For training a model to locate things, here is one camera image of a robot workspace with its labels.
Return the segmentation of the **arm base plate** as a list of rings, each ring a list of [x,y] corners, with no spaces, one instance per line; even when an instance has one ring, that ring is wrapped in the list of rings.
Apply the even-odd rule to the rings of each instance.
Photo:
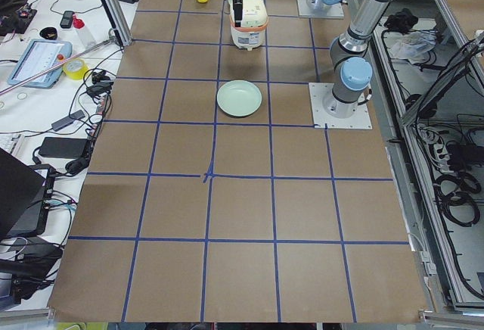
[[[343,7],[340,2],[327,4],[324,0],[296,0],[299,17],[338,19],[344,18]]]
[[[365,94],[357,102],[343,103],[333,95],[333,83],[309,83],[313,126],[319,129],[372,129]]]

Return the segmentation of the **green plate near arm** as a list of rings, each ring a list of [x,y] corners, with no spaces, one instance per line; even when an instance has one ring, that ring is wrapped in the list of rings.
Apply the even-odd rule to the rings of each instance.
[[[219,108],[230,116],[247,117],[259,109],[262,93],[251,82],[232,80],[218,90],[216,102]]]

